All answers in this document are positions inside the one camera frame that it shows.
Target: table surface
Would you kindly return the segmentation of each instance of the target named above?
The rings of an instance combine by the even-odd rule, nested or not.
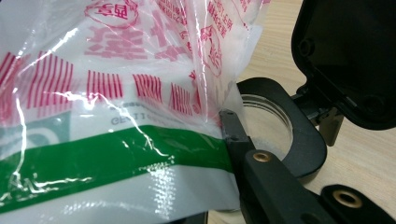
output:
[[[291,56],[290,40],[303,0],[272,0],[265,20],[259,19],[264,31],[250,64],[240,80],[269,77],[295,94],[305,83]],[[365,194],[396,218],[396,129],[368,131],[344,119],[335,146],[328,147],[328,158],[318,176],[305,186],[320,193],[324,186],[342,184]],[[209,223],[243,223],[243,219],[209,216]]]

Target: metal ring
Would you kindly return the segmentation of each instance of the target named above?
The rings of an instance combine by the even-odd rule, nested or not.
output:
[[[271,156],[263,152],[254,153],[253,158],[256,161],[261,161],[261,162],[267,162],[271,160]]]
[[[344,189],[335,190],[332,196],[337,202],[350,208],[360,208],[363,205],[363,202],[356,194]]]

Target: circular opening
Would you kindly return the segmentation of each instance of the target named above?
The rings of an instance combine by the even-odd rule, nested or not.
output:
[[[313,214],[304,213],[301,215],[301,220],[306,224],[319,224],[320,220]]]
[[[299,45],[300,54],[307,57],[314,52],[314,43],[312,40],[305,39]]]
[[[272,152],[280,160],[289,153],[292,143],[292,125],[289,117],[275,103],[256,95],[242,95],[244,124],[257,149]]]
[[[262,161],[262,162],[266,162],[266,161],[270,161],[271,160],[271,156],[270,155],[268,155],[266,153],[262,153],[262,152],[255,153],[253,155],[253,158],[256,161]]]
[[[337,202],[347,207],[360,208],[362,206],[361,199],[352,192],[340,189],[333,192],[332,196]]]

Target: clear plastic bag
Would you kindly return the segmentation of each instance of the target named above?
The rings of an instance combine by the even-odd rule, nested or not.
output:
[[[1,2],[0,221],[160,223],[237,208],[218,112],[263,4]]]

